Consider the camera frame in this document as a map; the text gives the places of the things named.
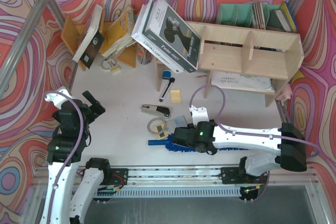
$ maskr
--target red wire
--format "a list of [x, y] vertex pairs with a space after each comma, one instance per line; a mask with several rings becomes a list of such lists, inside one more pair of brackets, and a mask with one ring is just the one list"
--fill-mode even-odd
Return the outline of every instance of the red wire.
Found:
[[122, 177], [120, 177], [119, 175], [117, 175], [117, 174], [113, 174], [112, 177], [117, 177], [117, 178], [119, 178], [119, 179], [121, 180], [121, 185], [122, 185], [122, 186], [125, 185], [124, 180], [123, 180]]

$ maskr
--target patterned wallpaper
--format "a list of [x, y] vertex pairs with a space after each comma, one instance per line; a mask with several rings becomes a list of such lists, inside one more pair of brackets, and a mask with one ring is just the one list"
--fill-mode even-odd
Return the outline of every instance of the patterned wallpaper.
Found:
[[[35, 0], [0, 0], [0, 63], [3, 63]], [[57, 0], [65, 15], [84, 23], [95, 6], [106, 7], [106, 21], [128, 6], [139, 11], [148, 0]], [[220, 3], [257, 0], [168, 0], [187, 20], [213, 22]], [[279, 4], [284, 0], [262, 0]], [[319, 142], [328, 155], [335, 143], [335, 0], [305, 0], [297, 12], [306, 59], [293, 79], [290, 106], [296, 125], [312, 142]], [[46, 145], [56, 126], [50, 119], [54, 107], [43, 101], [46, 90], [67, 85], [71, 56], [60, 39], [60, 30], [45, 10], [7, 91], [0, 101], [0, 223], [20, 221], [25, 195], [34, 169], [46, 157]], [[314, 166], [335, 201], [335, 167], [321, 159]]]
[[292, 79], [290, 115], [306, 139], [323, 150], [314, 167], [336, 220], [336, 0], [304, 0], [296, 13], [305, 59]]
[[[36, 0], [0, 0], [2, 64]], [[0, 101], [0, 223], [21, 220], [36, 167], [56, 127], [47, 90], [67, 85], [73, 63], [60, 29], [46, 9]]]

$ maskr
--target black marker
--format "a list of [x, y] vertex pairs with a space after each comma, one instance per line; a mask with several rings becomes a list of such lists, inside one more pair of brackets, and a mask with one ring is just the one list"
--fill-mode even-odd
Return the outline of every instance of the black marker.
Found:
[[175, 81], [175, 78], [170, 78], [169, 82], [167, 83], [167, 86], [164, 88], [160, 98], [159, 98], [159, 102], [163, 102], [163, 100], [166, 98], [167, 94], [169, 93], [173, 83]]

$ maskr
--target white tabletop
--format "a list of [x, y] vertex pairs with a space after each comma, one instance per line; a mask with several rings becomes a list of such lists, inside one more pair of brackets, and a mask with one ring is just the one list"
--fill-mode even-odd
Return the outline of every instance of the white tabletop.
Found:
[[[143, 66], [137, 62], [135, 69], [120, 64], [121, 71], [112, 74], [99, 64], [102, 58], [94, 61], [91, 69], [83, 72], [78, 69], [72, 88], [72, 95], [88, 103], [81, 95], [89, 90], [106, 108], [106, 112], [90, 124], [92, 143], [82, 153], [81, 164], [91, 157], [108, 158], [111, 165], [217, 165], [238, 164], [243, 156], [256, 151], [219, 151], [210, 156], [205, 153], [170, 152], [164, 146], [148, 146], [148, 140], [155, 136], [147, 131], [147, 123], [154, 118], [142, 113], [142, 104], [163, 105], [170, 108], [172, 117], [184, 115], [191, 123], [188, 104], [193, 92], [205, 84], [205, 78], [196, 78], [202, 73], [172, 74], [175, 83], [172, 89], [181, 90], [181, 103], [171, 103], [170, 95], [160, 103], [161, 92], [155, 88], [154, 63]], [[221, 122], [236, 127], [269, 128], [280, 127], [281, 120], [273, 104], [266, 108], [261, 94], [224, 90], [226, 106]], [[210, 90], [207, 99], [203, 91], [195, 97], [193, 105], [205, 106], [209, 118], [214, 119], [222, 105], [222, 96], [217, 90]]]

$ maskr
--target spiral notebook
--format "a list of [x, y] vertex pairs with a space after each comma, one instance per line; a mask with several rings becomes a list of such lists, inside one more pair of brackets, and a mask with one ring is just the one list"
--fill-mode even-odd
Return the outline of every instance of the spiral notebook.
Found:
[[254, 92], [274, 92], [273, 79], [246, 74], [214, 71], [211, 84], [223, 89], [236, 89]]

